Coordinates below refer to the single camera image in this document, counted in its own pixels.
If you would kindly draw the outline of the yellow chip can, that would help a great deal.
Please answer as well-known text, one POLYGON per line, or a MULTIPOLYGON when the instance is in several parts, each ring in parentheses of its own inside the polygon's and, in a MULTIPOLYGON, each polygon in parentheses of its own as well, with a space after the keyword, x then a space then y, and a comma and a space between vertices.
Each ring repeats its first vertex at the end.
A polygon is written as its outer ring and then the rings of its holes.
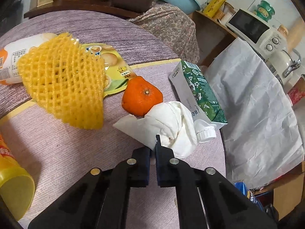
POLYGON ((35 182, 22 168, 1 139, 1 197, 13 217, 19 221, 31 206, 35 182))

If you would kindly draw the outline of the white tissue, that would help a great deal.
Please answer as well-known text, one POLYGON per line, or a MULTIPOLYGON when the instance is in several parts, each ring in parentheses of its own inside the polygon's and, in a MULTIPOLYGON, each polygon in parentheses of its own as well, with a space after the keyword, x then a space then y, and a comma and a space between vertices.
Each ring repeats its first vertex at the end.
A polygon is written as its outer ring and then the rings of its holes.
POLYGON ((170 148, 179 159, 191 155, 198 145, 191 112, 178 101, 157 104, 143 118, 129 114, 113 127, 151 150, 159 135, 161 145, 170 148))

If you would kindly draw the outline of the green white milk carton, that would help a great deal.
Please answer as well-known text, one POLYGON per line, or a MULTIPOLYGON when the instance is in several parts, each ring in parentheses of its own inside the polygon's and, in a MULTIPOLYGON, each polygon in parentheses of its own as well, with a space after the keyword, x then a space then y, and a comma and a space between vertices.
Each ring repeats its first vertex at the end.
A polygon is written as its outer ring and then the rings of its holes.
POLYGON ((180 102, 191 112, 198 142, 215 139, 216 132, 227 124, 227 119, 200 68, 181 60, 169 79, 180 102))

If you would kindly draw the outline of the yellow foam fruit net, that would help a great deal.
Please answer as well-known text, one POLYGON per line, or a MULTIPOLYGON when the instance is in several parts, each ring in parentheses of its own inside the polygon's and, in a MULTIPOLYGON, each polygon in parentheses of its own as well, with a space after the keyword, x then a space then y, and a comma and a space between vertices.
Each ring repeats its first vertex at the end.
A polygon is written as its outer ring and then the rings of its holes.
POLYGON ((104 60, 71 34, 31 49, 17 68, 28 94, 55 118, 80 129, 102 128, 104 60))

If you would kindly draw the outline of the purple grey tablecloth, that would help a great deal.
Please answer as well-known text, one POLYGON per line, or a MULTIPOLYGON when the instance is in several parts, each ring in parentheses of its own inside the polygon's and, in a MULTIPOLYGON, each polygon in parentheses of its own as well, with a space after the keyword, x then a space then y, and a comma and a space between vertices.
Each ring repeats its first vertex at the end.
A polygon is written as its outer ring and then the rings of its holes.
MULTIPOLYGON (((104 43, 133 65, 136 74, 163 93, 165 102, 176 101, 169 74, 177 55, 154 35, 121 18, 99 12, 66 10, 27 20, 1 36, 1 46, 40 33, 68 32, 81 43, 104 43)), ((82 130, 56 119, 30 101, 23 85, 1 86, 1 135, 18 163, 35 180, 30 209, 19 221, 30 222, 92 168, 104 171, 131 157, 141 143, 114 127, 126 116, 122 93, 103 101, 103 127, 82 130)))

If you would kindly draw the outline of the white plastic sheet cover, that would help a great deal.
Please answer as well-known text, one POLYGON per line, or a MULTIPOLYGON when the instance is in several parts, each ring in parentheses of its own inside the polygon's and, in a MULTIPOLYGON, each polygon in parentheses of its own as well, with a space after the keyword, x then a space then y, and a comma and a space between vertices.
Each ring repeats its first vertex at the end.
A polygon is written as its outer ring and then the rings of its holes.
POLYGON ((296 115, 262 59, 235 39, 204 72, 225 113, 226 176, 263 187, 304 160, 296 115))

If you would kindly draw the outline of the yellow snack wrapper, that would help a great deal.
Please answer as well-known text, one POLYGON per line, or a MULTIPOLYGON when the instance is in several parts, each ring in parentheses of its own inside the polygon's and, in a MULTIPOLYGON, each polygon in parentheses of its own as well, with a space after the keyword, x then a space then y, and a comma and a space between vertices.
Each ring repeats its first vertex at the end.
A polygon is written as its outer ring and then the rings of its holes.
POLYGON ((110 44, 82 44, 82 47, 104 60, 104 97, 124 91, 128 81, 137 76, 110 44))

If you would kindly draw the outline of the red paper cup stack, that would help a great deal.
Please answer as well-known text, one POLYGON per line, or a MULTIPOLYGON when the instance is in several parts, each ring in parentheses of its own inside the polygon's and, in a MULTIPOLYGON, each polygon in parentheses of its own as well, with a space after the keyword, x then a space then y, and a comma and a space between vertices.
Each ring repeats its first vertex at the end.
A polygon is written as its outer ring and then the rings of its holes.
POLYGON ((287 95, 293 106, 297 104, 305 96, 304 79, 300 78, 287 95))

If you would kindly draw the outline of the cream electric kettle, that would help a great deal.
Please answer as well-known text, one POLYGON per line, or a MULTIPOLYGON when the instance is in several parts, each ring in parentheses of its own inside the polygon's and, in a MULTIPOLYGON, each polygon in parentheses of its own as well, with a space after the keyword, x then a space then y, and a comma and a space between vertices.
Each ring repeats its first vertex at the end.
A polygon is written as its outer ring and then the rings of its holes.
POLYGON ((301 66, 302 59, 300 53, 296 49, 292 49, 292 51, 298 56, 297 60, 293 60, 288 52, 281 50, 274 52, 265 62, 282 87, 292 78, 293 71, 301 66))

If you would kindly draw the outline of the wooden side cabinet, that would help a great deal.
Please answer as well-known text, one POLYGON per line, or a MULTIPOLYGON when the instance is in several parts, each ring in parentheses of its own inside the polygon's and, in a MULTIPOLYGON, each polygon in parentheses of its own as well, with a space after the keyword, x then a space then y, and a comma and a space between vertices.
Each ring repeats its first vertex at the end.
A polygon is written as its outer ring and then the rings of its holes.
POLYGON ((253 49, 217 21, 194 12, 200 66, 227 118, 221 130, 226 176, 255 194, 273 192, 279 217, 304 193, 300 119, 275 76, 253 49))

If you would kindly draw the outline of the white microwave oven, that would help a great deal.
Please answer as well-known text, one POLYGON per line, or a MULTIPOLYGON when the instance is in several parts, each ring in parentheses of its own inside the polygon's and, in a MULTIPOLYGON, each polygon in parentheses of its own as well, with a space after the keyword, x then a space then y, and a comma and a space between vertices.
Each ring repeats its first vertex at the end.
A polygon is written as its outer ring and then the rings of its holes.
POLYGON ((247 10, 239 9, 227 21, 226 27, 246 41, 264 60, 287 48, 286 38, 276 28, 247 10))

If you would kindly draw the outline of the white orange drink bottle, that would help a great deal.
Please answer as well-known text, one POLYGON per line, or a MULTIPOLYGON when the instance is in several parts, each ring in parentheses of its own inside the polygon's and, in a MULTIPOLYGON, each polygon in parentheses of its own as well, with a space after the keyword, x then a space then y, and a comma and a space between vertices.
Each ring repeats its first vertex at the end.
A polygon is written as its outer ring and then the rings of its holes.
POLYGON ((7 44, 1 49, 1 69, 0 81, 2 85, 12 85, 22 83, 22 78, 19 75, 17 68, 18 60, 28 53, 30 49, 35 48, 55 38, 54 33, 42 33, 30 37, 22 38, 12 43, 7 44))

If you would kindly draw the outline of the floral cloth cover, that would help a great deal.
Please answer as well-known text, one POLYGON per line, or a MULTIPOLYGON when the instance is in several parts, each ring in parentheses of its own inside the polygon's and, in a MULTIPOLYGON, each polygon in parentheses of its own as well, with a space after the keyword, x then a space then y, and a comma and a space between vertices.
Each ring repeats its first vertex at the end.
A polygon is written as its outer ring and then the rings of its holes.
POLYGON ((200 60, 195 23, 177 6, 155 0, 150 9, 128 21, 153 34, 182 60, 200 60))

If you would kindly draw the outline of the yellow roll package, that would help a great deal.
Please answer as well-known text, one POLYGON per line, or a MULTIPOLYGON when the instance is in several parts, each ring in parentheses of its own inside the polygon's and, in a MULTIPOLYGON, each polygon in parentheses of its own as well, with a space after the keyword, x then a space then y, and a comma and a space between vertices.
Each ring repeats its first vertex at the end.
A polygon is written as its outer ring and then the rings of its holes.
POLYGON ((204 8, 203 14, 212 18, 226 0, 210 0, 204 8))

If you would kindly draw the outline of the green instant noodle bowls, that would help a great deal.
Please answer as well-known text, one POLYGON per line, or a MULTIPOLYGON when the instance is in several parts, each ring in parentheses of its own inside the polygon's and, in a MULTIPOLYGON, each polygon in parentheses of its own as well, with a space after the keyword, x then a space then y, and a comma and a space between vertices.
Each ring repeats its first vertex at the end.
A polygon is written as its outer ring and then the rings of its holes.
POLYGON ((261 2, 256 6, 256 9, 253 13, 264 21, 268 22, 275 15, 274 8, 265 0, 261 0, 261 2))

